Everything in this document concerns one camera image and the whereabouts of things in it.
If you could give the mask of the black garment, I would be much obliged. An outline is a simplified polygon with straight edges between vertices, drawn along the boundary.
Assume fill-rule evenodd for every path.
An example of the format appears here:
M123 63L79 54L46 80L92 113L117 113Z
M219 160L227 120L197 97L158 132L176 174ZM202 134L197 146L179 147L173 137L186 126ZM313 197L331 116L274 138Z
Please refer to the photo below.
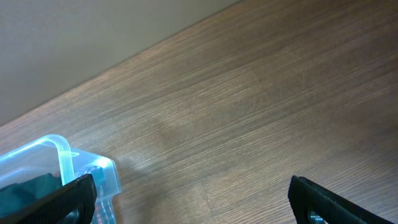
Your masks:
M56 191L62 186L61 177L50 173L1 189L1 217L8 216Z

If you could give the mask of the red navy plaid garment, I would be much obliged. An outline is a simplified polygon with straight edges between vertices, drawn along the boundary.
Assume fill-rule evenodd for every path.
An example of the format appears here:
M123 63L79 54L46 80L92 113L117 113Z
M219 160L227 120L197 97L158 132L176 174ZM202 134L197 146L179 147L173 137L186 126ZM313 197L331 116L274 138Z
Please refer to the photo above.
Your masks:
M115 224L116 219L108 196L109 190L106 183L104 169L100 166L93 166L87 170L76 173L76 177L91 174L96 186L97 199L95 202L95 212L91 224Z

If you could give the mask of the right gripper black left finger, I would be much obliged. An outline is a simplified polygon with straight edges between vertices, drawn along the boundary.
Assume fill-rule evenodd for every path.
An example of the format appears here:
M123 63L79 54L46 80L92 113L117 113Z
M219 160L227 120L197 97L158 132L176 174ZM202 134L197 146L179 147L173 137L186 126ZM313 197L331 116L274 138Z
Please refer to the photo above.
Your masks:
M97 198L91 174L85 174L36 202L1 218L1 223L91 223Z

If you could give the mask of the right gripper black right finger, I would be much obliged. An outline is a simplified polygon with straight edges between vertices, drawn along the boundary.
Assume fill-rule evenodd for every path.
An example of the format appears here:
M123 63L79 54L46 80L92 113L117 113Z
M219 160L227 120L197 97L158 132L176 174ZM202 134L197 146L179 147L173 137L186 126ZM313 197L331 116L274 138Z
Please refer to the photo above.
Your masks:
M392 223L305 177L292 176L288 199L299 224Z

